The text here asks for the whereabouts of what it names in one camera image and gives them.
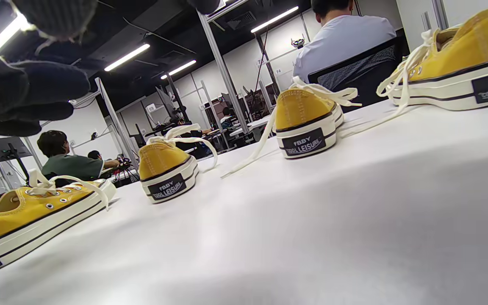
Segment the person's right hand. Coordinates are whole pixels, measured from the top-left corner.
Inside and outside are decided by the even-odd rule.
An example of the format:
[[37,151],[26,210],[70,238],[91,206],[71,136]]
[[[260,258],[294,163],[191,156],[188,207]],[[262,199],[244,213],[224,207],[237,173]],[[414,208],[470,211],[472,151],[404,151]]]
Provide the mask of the person's right hand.
[[[42,48],[56,41],[72,41],[85,33],[97,0],[11,0],[40,36]],[[72,99],[90,90],[87,74],[69,64],[49,61],[8,63],[0,58],[0,136],[38,134],[43,120],[69,118]]]

